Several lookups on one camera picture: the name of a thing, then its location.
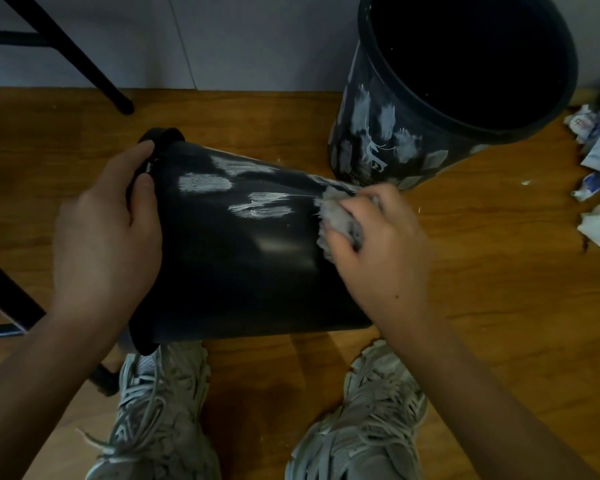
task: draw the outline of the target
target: shoe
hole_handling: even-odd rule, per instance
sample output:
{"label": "shoe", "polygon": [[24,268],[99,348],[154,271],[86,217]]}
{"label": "shoe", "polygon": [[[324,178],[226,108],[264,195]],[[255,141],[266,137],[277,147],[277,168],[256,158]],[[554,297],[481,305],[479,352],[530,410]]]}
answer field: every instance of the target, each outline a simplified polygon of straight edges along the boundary
{"label": "shoe", "polygon": [[384,340],[363,350],[344,380],[344,401],[314,424],[285,480],[422,478],[415,444],[427,398]]}
{"label": "shoe", "polygon": [[129,354],[120,371],[120,403],[109,441],[86,480],[219,480],[219,462],[200,427],[210,375],[199,342]]}

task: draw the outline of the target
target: person's left hand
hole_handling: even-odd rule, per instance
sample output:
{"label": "person's left hand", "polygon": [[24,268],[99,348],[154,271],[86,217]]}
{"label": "person's left hand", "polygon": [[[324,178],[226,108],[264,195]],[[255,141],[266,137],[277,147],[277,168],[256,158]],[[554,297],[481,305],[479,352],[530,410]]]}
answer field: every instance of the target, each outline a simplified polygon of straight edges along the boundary
{"label": "person's left hand", "polygon": [[54,237],[57,319],[81,320],[117,337],[151,289],[162,261],[153,180],[147,173],[136,179],[129,209],[125,191],[152,151],[145,141],[120,153],[92,188],[61,207]]}

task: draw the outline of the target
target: wooden floor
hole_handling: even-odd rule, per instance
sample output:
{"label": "wooden floor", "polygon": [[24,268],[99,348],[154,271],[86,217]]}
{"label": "wooden floor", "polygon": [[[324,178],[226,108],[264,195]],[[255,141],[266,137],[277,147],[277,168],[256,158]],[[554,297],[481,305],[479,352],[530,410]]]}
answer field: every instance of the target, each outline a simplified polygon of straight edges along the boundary
{"label": "wooden floor", "polygon": [[[145,130],[328,176],[336,94],[133,91],[122,116],[96,91],[0,89],[0,266],[43,306],[62,199]],[[600,471],[600,249],[583,253],[586,174],[560,122],[490,148],[409,193],[438,250],[432,298],[474,352]],[[281,479],[295,443],[342,396],[350,361],[374,330],[219,340],[205,424],[228,479]],[[0,340],[0,361],[20,339]],[[96,453],[74,428],[106,437],[116,398],[85,385],[27,478],[80,479]],[[434,411],[419,439],[430,480],[475,478]]]}

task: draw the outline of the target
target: gray rag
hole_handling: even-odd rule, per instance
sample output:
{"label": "gray rag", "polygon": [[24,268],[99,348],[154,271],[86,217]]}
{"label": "gray rag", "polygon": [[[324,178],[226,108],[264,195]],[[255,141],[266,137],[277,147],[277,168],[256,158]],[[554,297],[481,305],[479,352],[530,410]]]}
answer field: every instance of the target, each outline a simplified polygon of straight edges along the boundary
{"label": "gray rag", "polygon": [[[318,207],[318,217],[320,217],[318,246],[324,250],[324,257],[330,262],[333,262],[333,254],[331,254],[331,249],[329,249],[329,245],[327,244],[325,222],[329,222],[329,226],[333,230],[343,234],[355,251],[362,248],[364,241],[360,223],[338,203],[339,200],[346,198],[351,198],[351,195],[334,187],[327,187],[327,190],[322,194],[322,198],[314,200],[315,206]],[[371,202],[380,207],[377,197],[373,197]]]}

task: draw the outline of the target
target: forearm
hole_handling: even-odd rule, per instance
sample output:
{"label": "forearm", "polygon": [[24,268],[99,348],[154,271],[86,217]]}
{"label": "forearm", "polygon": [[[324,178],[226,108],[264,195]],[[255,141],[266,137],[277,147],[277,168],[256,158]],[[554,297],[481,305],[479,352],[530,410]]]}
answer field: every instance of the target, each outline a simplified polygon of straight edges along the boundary
{"label": "forearm", "polygon": [[446,320],[387,334],[483,479],[600,477],[471,354]]}
{"label": "forearm", "polygon": [[47,315],[0,365],[0,480],[22,478],[113,345],[76,318]]}

